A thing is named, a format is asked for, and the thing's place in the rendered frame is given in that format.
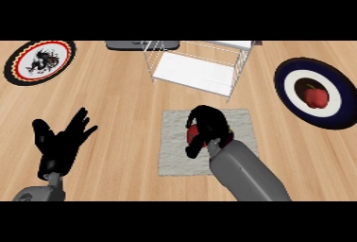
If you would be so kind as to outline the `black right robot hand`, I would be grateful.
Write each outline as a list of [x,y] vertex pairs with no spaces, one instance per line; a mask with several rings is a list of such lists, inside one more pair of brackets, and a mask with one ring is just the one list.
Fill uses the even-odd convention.
[[192,126],[192,121],[196,121],[198,134],[186,147],[186,153],[187,157],[195,159],[201,148],[212,140],[218,140],[218,147],[224,148],[233,139],[233,132],[230,131],[223,112],[211,106],[199,105],[192,109],[186,128]]

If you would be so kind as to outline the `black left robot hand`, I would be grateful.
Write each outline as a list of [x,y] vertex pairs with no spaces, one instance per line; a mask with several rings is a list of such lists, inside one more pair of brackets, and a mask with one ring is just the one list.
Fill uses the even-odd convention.
[[97,130],[93,126],[87,130],[90,118],[89,111],[81,108],[75,113],[63,131],[55,133],[43,119],[32,121],[35,135],[35,146],[41,153],[38,164],[38,178],[49,180],[52,173],[65,176],[72,167],[80,146],[87,141],[90,135]]

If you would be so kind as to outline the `grey placemat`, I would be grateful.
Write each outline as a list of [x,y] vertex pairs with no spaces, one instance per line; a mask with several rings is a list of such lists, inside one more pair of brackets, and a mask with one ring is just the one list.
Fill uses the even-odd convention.
[[[221,111],[235,133],[235,139],[242,141],[254,153],[258,153],[254,126],[248,109]],[[209,153],[204,147],[195,159],[186,154],[187,129],[186,122],[190,111],[162,112],[162,138],[158,163],[159,176],[211,175]]]

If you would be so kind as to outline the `navy and white plate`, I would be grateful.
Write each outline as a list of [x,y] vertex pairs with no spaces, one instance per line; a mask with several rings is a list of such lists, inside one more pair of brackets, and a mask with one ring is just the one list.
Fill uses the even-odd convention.
[[[332,65],[316,59],[291,58],[276,68],[273,83],[286,108],[310,125],[328,130],[344,130],[354,126],[357,87]],[[313,109],[305,104],[307,85],[328,92],[329,102],[323,109]]]

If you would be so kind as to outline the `red bell pepper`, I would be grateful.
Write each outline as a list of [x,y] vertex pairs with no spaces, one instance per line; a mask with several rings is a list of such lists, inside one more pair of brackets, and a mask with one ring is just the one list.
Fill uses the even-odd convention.
[[304,91],[304,101],[310,108],[323,109],[329,102],[328,92],[316,88],[313,85],[307,85],[307,89]]

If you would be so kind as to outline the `black red patterned plate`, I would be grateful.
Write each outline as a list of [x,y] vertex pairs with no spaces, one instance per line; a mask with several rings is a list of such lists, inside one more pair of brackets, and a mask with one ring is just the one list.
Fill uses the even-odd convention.
[[34,86],[55,78],[74,61],[72,41],[30,41],[12,53],[3,69],[6,81]]

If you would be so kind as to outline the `dark grey appliance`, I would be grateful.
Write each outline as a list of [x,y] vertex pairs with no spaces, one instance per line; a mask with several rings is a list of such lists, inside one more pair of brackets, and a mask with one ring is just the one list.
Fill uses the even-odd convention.
[[118,51],[159,51],[176,50],[180,47],[179,41],[106,41],[106,47]]

